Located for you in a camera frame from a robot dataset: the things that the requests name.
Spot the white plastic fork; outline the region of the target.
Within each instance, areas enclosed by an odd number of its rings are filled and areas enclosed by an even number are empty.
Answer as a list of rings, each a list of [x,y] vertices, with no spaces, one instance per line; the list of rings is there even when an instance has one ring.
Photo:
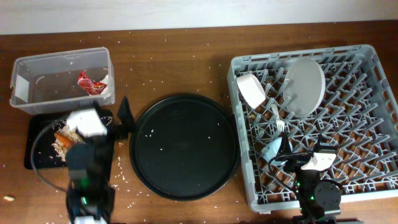
[[[276,123],[277,129],[279,131],[284,132],[285,131],[285,122],[282,121],[281,118],[280,118],[277,105],[272,104],[271,110],[272,110],[273,114],[275,115],[275,123]]]

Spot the white round plate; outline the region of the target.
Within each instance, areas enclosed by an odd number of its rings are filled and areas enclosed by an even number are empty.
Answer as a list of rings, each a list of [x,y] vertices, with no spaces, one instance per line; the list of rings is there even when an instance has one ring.
[[[326,80],[321,66],[310,58],[298,59],[285,76],[287,86],[283,90],[286,108],[296,116],[313,113],[322,102]]]

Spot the orange carrot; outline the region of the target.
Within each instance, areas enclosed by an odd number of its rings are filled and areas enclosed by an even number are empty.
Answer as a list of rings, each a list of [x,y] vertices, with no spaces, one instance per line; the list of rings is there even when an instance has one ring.
[[[55,133],[54,134],[55,138],[59,140],[66,148],[70,148],[74,145],[74,142],[70,139],[68,139],[66,136],[60,134],[60,133]]]

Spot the light blue plastic cup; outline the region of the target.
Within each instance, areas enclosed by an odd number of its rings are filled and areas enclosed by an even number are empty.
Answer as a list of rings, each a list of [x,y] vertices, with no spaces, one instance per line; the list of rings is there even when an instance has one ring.
[[[264,147],[261,150],[261,157],[263,159],[265,159],[267,162],[269,162],[272,158],[274,158],[277,155],[280,145],[281,145],[281,142],[282,142],[282,137],[278,137],[278,138],[274,139],[273,141],[271,141],[266,147]],[[290,148],[287,151],[290,154],[292,152],[292,143],[289,142],[289,145],[290,145],[289,146]],[[286,162],[287,162],[286,160],[284,160],[284,161],[273,160],[271,165],[282,166]]]

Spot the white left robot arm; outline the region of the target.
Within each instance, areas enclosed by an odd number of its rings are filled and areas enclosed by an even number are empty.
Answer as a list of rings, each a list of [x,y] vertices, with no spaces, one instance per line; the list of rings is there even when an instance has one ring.
[[[120,124],[105,126],[98,104],[72,112],[67,126],[83,137],[65,156],[70,182],[66,206],[70,223],[110,223],[116,191],[109,183],[117,140],[136,130],[129,101],[123,97],[117,117]]]

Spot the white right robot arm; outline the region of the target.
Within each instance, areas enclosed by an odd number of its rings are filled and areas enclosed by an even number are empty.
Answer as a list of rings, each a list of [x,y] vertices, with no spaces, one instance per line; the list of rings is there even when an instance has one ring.
[[[336,223],[341,213],[343,186],[331,179],[322,180],[322,171],[331,167],[337,148],[320,134],[312,150],[294,152],[286,133],[282,134],[276,159],[284,161],[284,172],[293,172],[292,192],[299,201],[299,216],[294,223]]]

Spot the white tissue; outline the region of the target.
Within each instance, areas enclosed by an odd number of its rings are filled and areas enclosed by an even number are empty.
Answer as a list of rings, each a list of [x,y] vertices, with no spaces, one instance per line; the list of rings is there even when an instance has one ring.
[[[107,95],[110,92],[110,77],[109,74],[107,74],[101,81],[100,83],[105,84],[106,86],[103,88],[103,91],[101,92],[101,95]]]

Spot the pink bowl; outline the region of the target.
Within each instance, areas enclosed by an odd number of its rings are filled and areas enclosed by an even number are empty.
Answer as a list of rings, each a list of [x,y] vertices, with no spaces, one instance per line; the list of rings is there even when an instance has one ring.
[[[266,100],[266,94],[259,80],[252,73],[236,78],[238,88],[248,105],[256,109]]]

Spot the red snack wrapper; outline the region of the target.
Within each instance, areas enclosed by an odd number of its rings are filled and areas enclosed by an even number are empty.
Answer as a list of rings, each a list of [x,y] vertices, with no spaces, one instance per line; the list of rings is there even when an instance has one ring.
[[[92,80],[85,74],[85,72],[79,73],[77,84],[89,95],[100,95],[103,91],[103,88],[106,86],[105,84]]]

